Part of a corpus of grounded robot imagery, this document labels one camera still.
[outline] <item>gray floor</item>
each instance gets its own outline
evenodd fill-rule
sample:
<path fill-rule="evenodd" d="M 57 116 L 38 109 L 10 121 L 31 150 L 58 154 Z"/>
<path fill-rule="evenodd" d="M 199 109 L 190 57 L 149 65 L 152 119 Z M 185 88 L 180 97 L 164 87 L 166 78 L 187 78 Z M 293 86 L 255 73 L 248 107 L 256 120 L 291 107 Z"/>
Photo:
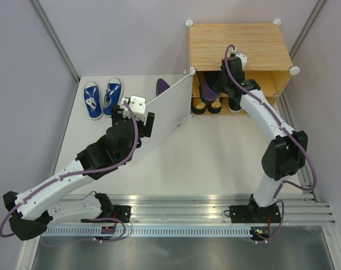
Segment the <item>gray floor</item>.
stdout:
<path fill-rule="evenodd" d="M 44 237 L 49 244 L 75 238 Z M 320 229 L 282 228 L 268 244 L 238 238 L 142 238 L 40 246 L 33 270 L 332 270 Z"/>

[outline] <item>cabinet door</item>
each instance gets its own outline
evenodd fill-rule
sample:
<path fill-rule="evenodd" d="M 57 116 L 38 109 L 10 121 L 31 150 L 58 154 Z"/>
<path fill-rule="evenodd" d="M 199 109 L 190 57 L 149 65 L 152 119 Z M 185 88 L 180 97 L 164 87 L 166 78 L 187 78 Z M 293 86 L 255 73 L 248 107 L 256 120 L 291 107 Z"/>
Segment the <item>cabinet door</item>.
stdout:
<path fill-rule="evenodd" d="M 142 139 L 142 147 L 134 152 L 132 163 L 154 149 L 189 117 L 191 96 L 192 76 L 187 75 L 147 103 L 147 112 L 155 113 L 152 135 Z"/>

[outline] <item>shoe rack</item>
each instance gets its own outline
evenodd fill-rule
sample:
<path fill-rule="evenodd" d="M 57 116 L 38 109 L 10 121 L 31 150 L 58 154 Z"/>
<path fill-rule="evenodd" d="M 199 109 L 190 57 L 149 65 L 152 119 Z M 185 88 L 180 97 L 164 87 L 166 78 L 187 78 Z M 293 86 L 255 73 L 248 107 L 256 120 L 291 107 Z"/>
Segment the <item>shoe rack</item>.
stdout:
<path fill-rule="evenodd" d="M 269 103 L 273 105 L 287 85 L 293 66 L 279 27 L 265 24 L 194 24 L 190 27 L 189 48 L 191 66 L 197 71 L 221 69 L 225 49 L 234 44 L 238 52 L 247 55 L 246 79 L 254 79 Z M 193 76 L 192 97 L 199 97 L 198 77 Z M 232 113 L 228 98 L 221 94 L 222 110 L 218 115 Z"/>

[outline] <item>ventilation grille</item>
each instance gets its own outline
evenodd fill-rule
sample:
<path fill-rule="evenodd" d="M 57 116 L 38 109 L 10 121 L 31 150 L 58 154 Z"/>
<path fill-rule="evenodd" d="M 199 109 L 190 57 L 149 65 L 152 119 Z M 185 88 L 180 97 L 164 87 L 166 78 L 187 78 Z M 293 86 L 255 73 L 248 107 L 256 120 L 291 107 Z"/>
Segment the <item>ventilation grille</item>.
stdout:
<path fill-rule="evenodd" d="M 137 237 L 252 237 L 250 227 L 158 227 L 126 226 L 125 236 Z M 117 226 L 114 236 L 123 232 Z M 100 226 L 56 226 L 46 230 L 42 236 L 109 236 L 101 232 Z"/>

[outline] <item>white wall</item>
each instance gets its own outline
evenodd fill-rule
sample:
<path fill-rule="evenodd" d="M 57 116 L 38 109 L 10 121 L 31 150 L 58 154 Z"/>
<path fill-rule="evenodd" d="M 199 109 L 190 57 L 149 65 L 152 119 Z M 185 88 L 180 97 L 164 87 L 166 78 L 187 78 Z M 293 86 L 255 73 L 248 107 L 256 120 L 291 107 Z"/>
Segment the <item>white wall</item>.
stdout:
<path fill-rule="evenodd" d="M 301 72 L 286 95 L 309 136 L 317 194 L 330 203 L 341 232 L 341 0 L 328 1 L 293 63 Z"/>
<path fill-rule="evenodd" d="M 0 1 L 0 222 L 3 194 L 51 173 L 75 90 L 28 1 Z M 15 268 L 21 245 L 0 238 L 0 270 Z"/>
<path fill-rule="evenodd" d="M 194 23 L 282 19 L 291 49 L 316 0 L 40 0 L 80 75 L 183 74 Z"/>

